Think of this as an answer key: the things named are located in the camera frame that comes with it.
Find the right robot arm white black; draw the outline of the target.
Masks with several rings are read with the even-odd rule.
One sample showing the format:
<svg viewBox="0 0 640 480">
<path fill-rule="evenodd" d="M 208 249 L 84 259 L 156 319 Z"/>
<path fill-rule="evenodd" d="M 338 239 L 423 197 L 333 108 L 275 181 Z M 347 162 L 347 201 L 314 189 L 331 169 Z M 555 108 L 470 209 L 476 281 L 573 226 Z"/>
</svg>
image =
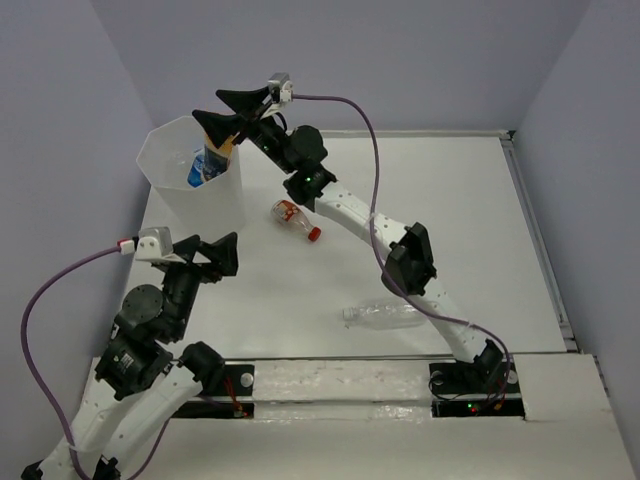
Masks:
<svg viewBox="0 0 640 480">
<path fill-rule="evenodd" d="M 317 128 L 285 130 L 281 109 L 297 94 L 275 94 L 268 88 L 216 94 L 232 114 L 192 112 L 212 144 L 253 143 L 287 173 L 283 185 L 295 204 L 332 220 L 372 248 L 382 283 L 429 319 L 460 365 L 462 384 L 473 392 L 503 393 L 511 367 L 508 348 L 496 334 L 463 318 L 438 279 L 427 228 L 394 221 L 377 212 L 375 200 L 364 202 L 353 195 L 324 167 L 328 151 Z"/>
</svg>

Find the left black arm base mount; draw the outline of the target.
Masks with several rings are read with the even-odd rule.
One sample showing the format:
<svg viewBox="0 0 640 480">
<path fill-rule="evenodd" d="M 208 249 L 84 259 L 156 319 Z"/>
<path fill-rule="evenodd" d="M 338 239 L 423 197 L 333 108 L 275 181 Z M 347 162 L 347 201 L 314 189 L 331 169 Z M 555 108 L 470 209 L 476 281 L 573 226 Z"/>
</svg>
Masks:
<svg viewBox="0 0 640 480">
<path fill-rule="evenodd" d="M 203 394 L 187 401 L 173 419 L 249 419 L 254 416 L 253 389 L 255 365 L 232 363 L 225 367 L 223 379 Z"/>
</svg>

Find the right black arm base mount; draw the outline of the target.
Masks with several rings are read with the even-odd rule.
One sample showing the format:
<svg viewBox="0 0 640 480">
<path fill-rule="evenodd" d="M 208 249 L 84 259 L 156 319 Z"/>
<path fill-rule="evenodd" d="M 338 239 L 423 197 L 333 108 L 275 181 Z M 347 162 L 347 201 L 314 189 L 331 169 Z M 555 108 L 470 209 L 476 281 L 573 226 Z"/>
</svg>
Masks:
<svg viewBox="0 0 640 480">
<path fill-rule="evenodd" d="M 431 413 L 435 418 L 479 418 L 526 416 L 516 366 L 505 374 L 501 365 L 491 386 L 476 386 L 464 377 L 468 369 L 457 362 L 429 365 L 428 388 Z"/>
</svg>

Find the orange label bottle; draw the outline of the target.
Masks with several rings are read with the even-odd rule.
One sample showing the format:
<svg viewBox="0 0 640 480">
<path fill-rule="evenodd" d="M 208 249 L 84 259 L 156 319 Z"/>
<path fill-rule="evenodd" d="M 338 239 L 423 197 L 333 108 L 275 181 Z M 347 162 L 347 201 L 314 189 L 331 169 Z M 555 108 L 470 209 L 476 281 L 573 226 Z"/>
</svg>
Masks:
<svg viewBox="0 0 640 480">
<path fill-rule="evenodd" d="M 229 136 L 220 146 L 215 146 L 209 136 L 205 136 L 202 166 L 202 177 L 205 182 L 227 171 L 234 148 L 233 139 L 233 136 Z"/>
</svg>

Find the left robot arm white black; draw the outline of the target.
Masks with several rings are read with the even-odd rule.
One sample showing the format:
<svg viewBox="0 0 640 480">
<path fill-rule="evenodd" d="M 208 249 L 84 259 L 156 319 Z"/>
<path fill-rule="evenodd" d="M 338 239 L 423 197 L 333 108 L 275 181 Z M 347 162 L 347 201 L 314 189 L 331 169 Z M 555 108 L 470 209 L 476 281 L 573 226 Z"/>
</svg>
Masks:
<svg viewBox="0 0 640 480">
<path fill-rule="evenodd" d="M 160 441 L 180 407 L 219 388 L 225 361 L 214 349 L 196 342 L 174 357 L 166 347 L 183 339 L 200 286 L 236 275 L 237 242 L 234 232 L 213 243 L 197 235 L 174 242 L 168 228 L 151 227 L 93 254 L 94 259 L 131 255 L 161 271 L 163 279 L 159 286 L 142 284 L 125 295 L 72 420 L 46 385 L 29 349 L 29 316 L 46 289 L 37 290 L 22 316 L 21 348 L 63 437 L 46 458 L 26 466 L 22 478 L 119 479 L 147 441 Z"/>
</svg>

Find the blue label Pocari Sweat bottle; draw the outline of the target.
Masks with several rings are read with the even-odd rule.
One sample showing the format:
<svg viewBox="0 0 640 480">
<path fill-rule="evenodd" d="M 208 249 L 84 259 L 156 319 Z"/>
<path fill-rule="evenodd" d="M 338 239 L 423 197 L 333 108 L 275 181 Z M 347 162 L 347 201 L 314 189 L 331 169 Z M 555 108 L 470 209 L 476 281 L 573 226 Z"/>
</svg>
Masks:
<svg viewBox="0 0 640 480">
<path fill-rule="evenodd" d="M 192 188 L 198 188 L 206 182 L 203 176 L 204 163 L 205 149 L 200 148 L 194 152 L 194 159 L 187 175 L 187 183 Z"/>
</svg>

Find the clear bottle white cap front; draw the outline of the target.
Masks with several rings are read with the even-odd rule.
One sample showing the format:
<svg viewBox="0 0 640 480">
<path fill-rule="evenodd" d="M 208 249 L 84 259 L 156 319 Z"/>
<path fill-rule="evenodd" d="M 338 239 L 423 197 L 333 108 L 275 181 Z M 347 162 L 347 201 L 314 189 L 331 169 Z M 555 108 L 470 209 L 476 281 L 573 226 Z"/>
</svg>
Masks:
<svg viewBox="0 0 640 480">
<path fill-rule="evenodd" d="M 382 299 L 346 307 L 342 310 L 346 328 L 376 331 L 401 330 L 422 326 L 427 318 L 403 299 Z"/>
</svg>

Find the red label red cap bottle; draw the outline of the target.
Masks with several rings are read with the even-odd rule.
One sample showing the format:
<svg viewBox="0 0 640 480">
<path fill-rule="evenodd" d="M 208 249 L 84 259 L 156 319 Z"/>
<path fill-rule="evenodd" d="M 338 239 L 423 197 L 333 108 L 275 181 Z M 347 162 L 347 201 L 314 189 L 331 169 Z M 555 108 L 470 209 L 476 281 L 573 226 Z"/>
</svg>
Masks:
<svg viewBox="0 0 640 480">
<path fill-rule="evenodd" d="M 273 218 L 289 231 L 304 236 L 309 242 L 316 242 L 322 230 L 313 225 L 301 208 L 288 200 L 279 200 L 271 208 Z"/>
</svg>

